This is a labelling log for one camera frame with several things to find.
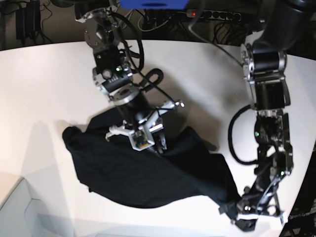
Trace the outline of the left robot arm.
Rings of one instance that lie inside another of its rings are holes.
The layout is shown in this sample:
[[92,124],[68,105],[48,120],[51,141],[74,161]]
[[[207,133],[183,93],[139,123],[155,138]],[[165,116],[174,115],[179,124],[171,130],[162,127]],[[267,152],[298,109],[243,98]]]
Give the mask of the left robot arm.
[[258,144],[255,160],[240,161],[242,165],[254,165],[256,175],[253,185],[244,188],[241,199],[235,204],[237,214],[233,222],[243,232],[253,231],[261,217],[285,223],[277,190],[294,168],[289,115],[285,112],[291,104],[284,73],[287,50],[296,42],[315,10],[313,0],[277,0],[268,19],[256,19],[240,46],[250,103],[230,122],[229,150],[236,158],[233,126],[249,109],[256,112],[254,137]]

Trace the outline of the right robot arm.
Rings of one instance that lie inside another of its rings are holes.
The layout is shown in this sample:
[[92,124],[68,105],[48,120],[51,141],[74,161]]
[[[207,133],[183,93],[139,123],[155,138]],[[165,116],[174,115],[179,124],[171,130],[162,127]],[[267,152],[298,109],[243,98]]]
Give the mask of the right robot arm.
[[164,153],[167,144],[162,115],[183,107],[158,87],[164,78],[154,68],[142,74],[144,48],[135,27],[114,12],[110,0],[76,0],[75,20],[85,25],[84,39],[93,50],[96,66],[93,83],[122,116],[121,126],[113,125],[106,140],[125,136],[136,151]]

